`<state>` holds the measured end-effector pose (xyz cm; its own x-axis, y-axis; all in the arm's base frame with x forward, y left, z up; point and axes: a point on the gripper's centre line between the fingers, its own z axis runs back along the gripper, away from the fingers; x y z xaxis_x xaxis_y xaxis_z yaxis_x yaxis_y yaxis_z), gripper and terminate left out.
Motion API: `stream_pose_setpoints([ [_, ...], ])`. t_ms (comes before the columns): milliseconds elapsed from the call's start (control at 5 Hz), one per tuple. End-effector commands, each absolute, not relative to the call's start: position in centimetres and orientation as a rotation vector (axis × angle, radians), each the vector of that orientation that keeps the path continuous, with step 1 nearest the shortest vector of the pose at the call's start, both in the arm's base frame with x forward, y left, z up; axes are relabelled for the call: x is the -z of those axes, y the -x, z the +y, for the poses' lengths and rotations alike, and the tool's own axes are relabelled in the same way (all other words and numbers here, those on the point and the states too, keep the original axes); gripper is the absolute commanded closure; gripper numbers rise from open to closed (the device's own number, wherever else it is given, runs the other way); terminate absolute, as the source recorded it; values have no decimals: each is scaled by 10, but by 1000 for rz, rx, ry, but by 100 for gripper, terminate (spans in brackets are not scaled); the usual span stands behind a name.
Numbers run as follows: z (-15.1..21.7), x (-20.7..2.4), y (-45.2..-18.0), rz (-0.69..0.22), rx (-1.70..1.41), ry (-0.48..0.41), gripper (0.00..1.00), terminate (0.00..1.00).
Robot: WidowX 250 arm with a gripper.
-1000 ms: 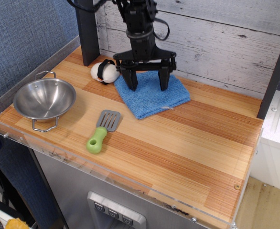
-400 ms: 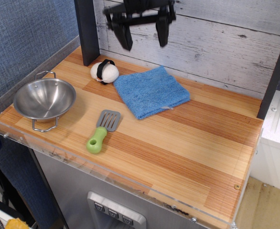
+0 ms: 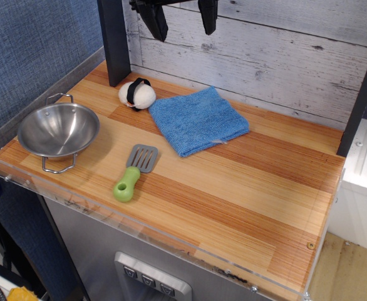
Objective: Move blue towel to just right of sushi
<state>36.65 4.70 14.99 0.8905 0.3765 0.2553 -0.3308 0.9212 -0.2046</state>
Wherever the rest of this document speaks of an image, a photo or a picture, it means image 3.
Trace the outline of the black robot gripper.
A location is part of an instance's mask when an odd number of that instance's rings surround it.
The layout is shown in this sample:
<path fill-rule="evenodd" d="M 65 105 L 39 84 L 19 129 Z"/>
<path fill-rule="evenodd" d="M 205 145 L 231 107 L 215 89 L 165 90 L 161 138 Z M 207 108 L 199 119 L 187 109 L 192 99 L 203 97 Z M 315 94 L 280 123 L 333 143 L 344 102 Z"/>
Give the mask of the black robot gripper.
<path fill-rule="evenodd" d="M 190 0 L 131 0 L 129 4 L 132 10 L 139 11 L 152 36 L 156 40 L 164 42 L 168 26 L 161 6 L 187 1 Z M 216 30 L 218 0 L 198 0 L 198 7 L 205 33 L 211 35 Z"/>

